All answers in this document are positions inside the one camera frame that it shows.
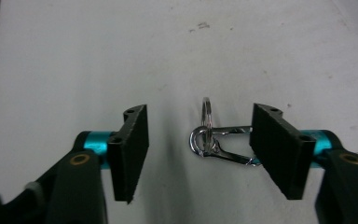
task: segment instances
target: key ring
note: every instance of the key ring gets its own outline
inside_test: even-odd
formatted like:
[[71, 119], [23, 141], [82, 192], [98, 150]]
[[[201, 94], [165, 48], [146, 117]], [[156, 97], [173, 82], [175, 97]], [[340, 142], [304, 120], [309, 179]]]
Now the key ring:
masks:
[[[242, 155], [226, 152], [220, 146], [219, 141], [213, 137], [216, 134], [228, 135], [235, 133], [252, 132], [251, 126], [238, 126], [238, 127], [222, 127], [214, 128], [212, 124], [212, 109], [211, 101], [208, 97], [204, 97], [202, 101], [202, 120], [201, 126], [196, 128], [189, 137], [189, 144], [191, 150], [201, 157], [216, 157], [226, 161], [234, 161], [244, 165], [258, 166], [260, 161], [257, 158], [245, 157]], [[202, 136], [203, 149], [197, 143], [198, 138]]]

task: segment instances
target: metal carabiner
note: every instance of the metal carabiner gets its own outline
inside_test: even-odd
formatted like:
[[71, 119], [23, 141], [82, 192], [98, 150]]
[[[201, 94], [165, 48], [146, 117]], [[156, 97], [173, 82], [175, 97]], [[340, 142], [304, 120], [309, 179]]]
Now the metal carabiner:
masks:
[[[219, 141], [213, 137], [215, 134], [228, 135], [234, 133], [251, 133], [251, 126], [214, 128], [212, 125], [211, 101], [208, 97], [203, 98], [201, 126], [196, 128], [189, 138], [191, 150], [201, 157], [216, 157], [226, 161], [234, 161], [244, 165], [261, 165], [257, 158], [250, 158], [238, 154], [226, 152], [220, 146]], [[203, 149], [197, 144], [197, 139], [202, 136]]]

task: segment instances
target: silver metal hook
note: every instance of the silver metal hook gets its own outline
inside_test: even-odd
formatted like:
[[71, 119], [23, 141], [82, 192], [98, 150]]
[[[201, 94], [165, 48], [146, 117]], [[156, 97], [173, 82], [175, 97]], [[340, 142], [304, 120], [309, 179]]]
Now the silver metal hook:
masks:
[[[212, 125], [212, 109], [211, 101], [208, 97], [203, 98], [202, 102], [202, 120], [201, 126], [196, 128], [189, 138], [191, 150], [201, 157], [216, 157], [219, 159], [234, 161], [244, 165], [257, 166], [260, 161], [257, 158], [250, 158], [234, 153], [226, 152], [220, 147], [219, 141], [213, 137], [214, 134], [234, 134], [234, 133], [251, 133], [251, 126], [238, 126], [238, 127], [224, 127], [214, 128]], [[203, 149], [197, 144], [197, 139], [202, 136]]]

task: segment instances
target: carabiner clip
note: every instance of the carabiner clip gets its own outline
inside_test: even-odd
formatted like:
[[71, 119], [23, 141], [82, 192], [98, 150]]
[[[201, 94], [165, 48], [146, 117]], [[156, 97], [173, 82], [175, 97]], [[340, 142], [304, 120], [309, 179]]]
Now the carabiner clip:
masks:
[[[213, 137], [216, 134], [228, 135], [235, 133], [251, 133], [251, 126], [223, 127], [214, 128], [212, 125], [211, 101], [208, 97], [203, 98], [202, 102], [202, 121], [201, 126], [196, 128], [189, 138], [191, 150], [201, 157], [216, 157], [226, 161], [234, 161], [244, 165], [258, 166], [261, 165], [259, 159], [241, 156], [238, 154], [226, 152], [220, 146], [219, 141]], [[203, 149], [197, 144], [197, 139], [202, 136]]]

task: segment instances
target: white table surface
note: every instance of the white table surface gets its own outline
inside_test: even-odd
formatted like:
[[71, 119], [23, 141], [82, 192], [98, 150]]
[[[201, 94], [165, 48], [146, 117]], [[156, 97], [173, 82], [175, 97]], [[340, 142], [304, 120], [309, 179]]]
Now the white table surface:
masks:
[[147, 104], [150, 148], [132, 204], [113, 201], [103, 172], [110, 223], [316, 223], [323, 170], [310, 171], [304, 200], [289, 202], [262, 167], [202, 159], [187, 138], [209, 96], [215, 126], [250, 124], [253, 103], [262, 103], [358, 152], [358, 24], [342, 8], [325, 0], [2, 0], [3, 200], [78, 133], [117, 131], [124, 110]]

